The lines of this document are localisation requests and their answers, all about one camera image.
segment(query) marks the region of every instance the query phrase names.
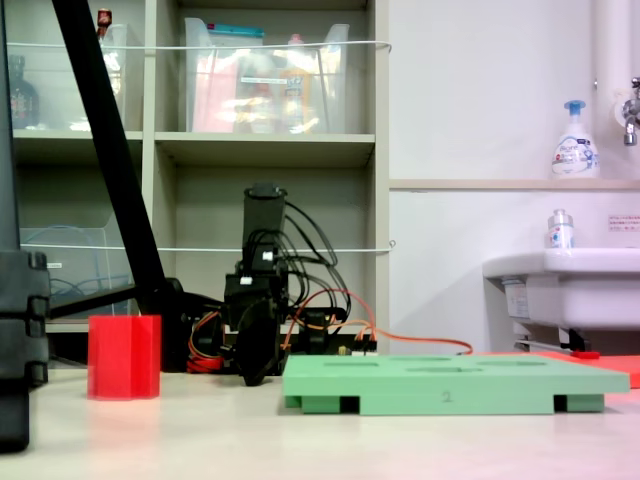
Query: faucet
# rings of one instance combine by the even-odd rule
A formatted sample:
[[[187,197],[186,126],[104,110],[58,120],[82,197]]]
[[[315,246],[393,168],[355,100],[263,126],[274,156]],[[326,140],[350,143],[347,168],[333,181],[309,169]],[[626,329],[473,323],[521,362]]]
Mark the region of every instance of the faucet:
[[[625,119],[624,144],[628,147],[638,144],[636,126],[640,125],[640,121],[638,121],[638,115],[640,114],[640,77],[632,78],[631,85],[635,91],[636,98],[627,100],[622,110]]]

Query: clear plastic bin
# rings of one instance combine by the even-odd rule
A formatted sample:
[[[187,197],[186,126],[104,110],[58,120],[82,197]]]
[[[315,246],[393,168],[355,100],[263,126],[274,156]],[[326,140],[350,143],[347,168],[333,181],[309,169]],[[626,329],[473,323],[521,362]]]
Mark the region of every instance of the clear plastic bin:
[[[103,40],[105,64],[126,130],[142,129],[144,52],[111,47],[135,45],[139,46],[140,41],[128,25],[112,25]],[[28,104],[34,104],[28,108],[35,109],[25,112],[24,96],[18,94],[16,99],[12,95],[14,128],[90,130],[69,56],[64,48],[9,46],[8,55],[10,70],[12,60],[15,63],[19,58],[23,59],[20,62],[24,81],[21,82],[15,74],[10,75],[10,88],[12,92],[15,92],[15,88],[28,91]]]
[[[47,255],[52,305],[123,287],[132,281],[129,261],[124,250],[29,247],[29,244],[122,247],[115,217],[112,217],[104,228],[79,228],[72,225],[21,228],[20,243],[23,250],[43,252]],[[79,313],[71,318],[128,313],[131,313],[131,305],[125,301]]]
[[[203,21],[185,24],[187,45],[205,47],[187,50],[187,131],[346,133],[345,45],[220,50]],[[325,42],[348,31],[334,25]]]

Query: white wire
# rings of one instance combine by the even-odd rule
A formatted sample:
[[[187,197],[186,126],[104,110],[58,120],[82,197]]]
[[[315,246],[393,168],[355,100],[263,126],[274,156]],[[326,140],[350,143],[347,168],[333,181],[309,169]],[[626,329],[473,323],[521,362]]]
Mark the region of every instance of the white wire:
[[[96,247],[91,245],[46,245],[37,243],[23,243],[21,247],[27,248],[62,248],[69,250],[124,250],[124,247]],[[335,253],[389,253],[390,248],[342,248],[334,249]],[[159,252],[192,252],[192,253],[241,253],[241,248],[158,248]],[[296,249],[299,253],[312,253],[311,249]],[[328,250],[316,249],[319,253],[328,253]]]
[[[331,45],[379,45],[381,47],[387,47],[389,53],[393,46],[389,42],[382,42],[379,40],[353,40],[349,42],[328,42],[328,43],[305,43],[303,45],[255,45],[253,47],[163,47],[160,45],[126,45],[121,47],[107,47],[102,46],[103,50],[254,50],[254,49],[278,49],[278,48],[300,48],[303,47],[326,47]],[[66,45],[52,45],[49,43],[19,43],[19,42],[7,42],[9,47],[29,47],[29,48],[67,48]]]

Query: blue pump cap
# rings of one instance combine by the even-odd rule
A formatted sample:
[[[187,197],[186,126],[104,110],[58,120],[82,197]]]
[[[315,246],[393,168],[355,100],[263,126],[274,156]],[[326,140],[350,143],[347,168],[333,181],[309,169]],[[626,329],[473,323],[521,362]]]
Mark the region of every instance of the blue pump cap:
[[[571,100],[570,102],[564,104],[564,108],[569,110],[571,116],[580,115],[580,110],[582,110],[586,106],[587,104],[582,100]]]

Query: black stand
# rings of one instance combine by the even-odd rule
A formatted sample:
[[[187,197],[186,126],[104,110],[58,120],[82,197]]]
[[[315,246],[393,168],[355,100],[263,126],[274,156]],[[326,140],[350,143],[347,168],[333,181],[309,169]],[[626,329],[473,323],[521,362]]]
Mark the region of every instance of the black stand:
[[[46,383],[45,319],[135,298],[143,314],[162,315],[162,368],[185,371],[189,315],[219,302],[187,294],[166,279],[87,0],[53,0],[93,143],[135,285],[56,306],[42,254],[20,251],[15,198],[4,0],[0,4],[0,451],[29,443],[30,389]]]

